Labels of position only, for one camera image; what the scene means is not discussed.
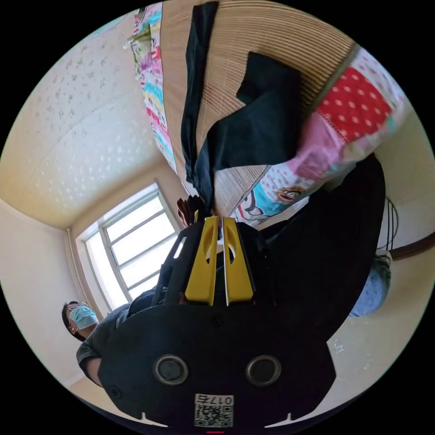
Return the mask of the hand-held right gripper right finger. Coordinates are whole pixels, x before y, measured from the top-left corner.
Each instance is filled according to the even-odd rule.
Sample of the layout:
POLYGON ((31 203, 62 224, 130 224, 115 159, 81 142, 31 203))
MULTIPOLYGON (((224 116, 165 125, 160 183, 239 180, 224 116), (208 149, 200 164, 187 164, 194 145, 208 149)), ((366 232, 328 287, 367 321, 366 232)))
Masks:
POLYGON ((250 302, 254 292, 236 221, 224 217, 222 230, 227 305, 250 302))

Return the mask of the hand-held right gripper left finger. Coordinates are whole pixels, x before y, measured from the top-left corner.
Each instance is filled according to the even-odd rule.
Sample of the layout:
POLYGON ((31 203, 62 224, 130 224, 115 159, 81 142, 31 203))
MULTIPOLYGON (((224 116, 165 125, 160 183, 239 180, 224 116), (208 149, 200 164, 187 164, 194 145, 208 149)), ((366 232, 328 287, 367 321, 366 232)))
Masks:
POLYGON ((185 290, 189 302, 213 305, 216 282, 218 217, 205 219, 185 290))

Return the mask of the person's left hand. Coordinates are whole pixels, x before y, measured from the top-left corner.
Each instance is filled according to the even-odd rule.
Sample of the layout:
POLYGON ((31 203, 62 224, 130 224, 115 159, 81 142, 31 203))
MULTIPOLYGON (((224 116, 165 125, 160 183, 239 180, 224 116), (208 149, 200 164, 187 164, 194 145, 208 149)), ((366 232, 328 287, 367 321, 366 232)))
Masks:
POLYGON ((176 205, 180 221, 182 222, 184 228, 188 228, 194 220, 194 212, 189 205, 189 201, 179 198, 176 205))

